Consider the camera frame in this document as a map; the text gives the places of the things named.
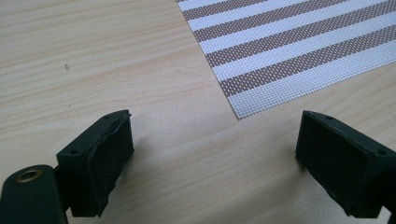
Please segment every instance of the wood grain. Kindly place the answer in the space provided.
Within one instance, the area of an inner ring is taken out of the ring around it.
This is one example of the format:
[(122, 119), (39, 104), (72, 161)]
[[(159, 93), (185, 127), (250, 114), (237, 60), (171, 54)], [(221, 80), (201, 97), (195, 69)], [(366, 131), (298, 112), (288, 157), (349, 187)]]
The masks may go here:
[(0, 3), (0, 181), (102, 115), (135, 155), (102, 217), (70, 223), (386, 223), (347, 217), (294, 159), (304, 109), (396, 148), (396, 64), (237, 120), (174, 0)]

